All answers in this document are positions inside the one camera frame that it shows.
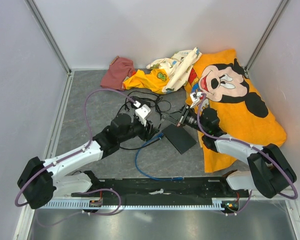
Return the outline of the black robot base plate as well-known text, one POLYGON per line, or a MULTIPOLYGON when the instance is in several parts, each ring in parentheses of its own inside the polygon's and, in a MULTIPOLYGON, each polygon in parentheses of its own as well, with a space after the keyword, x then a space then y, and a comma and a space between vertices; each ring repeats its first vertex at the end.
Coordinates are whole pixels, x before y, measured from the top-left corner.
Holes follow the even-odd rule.
POLYGON ((150 178, 106 178, 95 180, 89 189, 112 189, 121 203, 191 203, 207 204, 213 198, 247 198, 247 190, 232 190, 221 176, 186 177, 183 180, 159 181, 150 178))

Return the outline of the black power adapter brick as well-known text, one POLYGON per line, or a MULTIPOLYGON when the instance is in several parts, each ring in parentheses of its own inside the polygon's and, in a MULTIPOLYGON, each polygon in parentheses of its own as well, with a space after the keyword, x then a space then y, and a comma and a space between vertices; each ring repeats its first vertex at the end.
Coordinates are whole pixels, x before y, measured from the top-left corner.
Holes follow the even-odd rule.
POLYGON ((133 96, 133 97, 131 97, 131 99, 132 99, 132 101, 130 101, 130 105, 133 109, 138 109, 138 108, 142 107, 143 105, 147 105, 149 108, 151 107, 150 102, 144 98, 133 96))

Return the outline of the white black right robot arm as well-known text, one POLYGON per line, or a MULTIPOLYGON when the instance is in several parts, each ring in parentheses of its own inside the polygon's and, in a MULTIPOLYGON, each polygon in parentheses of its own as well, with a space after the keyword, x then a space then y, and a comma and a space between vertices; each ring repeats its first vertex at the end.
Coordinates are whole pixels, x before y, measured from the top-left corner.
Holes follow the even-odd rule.
POLYGON ((270 143, 262 146, 233 138, 220 128, 220 119, 213 108, 195 112, 190 106, 184 105, 180 110, 164 116, 164 119, 177 127, 189 126, 200 131, 207 149, 231 156, 249 167, 248 171, 228 173, 225 181, 219 184, 223 196, 230 197, 237 190, 257 190, 271 199, 291 187, 293 195, 288 198, 297 199, 298 192, 294 186, 297 175, 277 145, 270 143))

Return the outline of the black network switch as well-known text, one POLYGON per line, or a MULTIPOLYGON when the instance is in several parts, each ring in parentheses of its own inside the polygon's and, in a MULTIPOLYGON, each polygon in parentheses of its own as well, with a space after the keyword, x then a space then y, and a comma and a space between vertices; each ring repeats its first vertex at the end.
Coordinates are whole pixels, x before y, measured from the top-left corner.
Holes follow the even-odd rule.
POLYGON ((173 124, 164 128, 162 133, 181 155, 197 143, 183 127, 177 127, 173 124))

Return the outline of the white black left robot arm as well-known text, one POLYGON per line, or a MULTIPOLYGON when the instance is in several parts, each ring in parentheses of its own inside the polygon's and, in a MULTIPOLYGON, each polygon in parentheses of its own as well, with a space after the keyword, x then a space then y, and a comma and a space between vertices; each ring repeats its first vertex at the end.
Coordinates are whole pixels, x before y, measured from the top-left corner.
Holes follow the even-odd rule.
POLYGON ((69 179, 69 173, 112 155, 120 149, 123 142, 135 137, 146 142, 158 132, 159 129, 150 120, 140 120, 137 115, 130 117, 126 113, 120 113, 110 125, 82 146, 45 160, 40 160, 37 156, 31 158, 17 181, 20 189, 17 196, 24 196, 25 204, 33 210, 43 207, 61 192, 84 192, 89 197, 94 197, 100 191, 98 182, 82 174, 80 179, 85 182, 81 184, 79 180, 69 179))

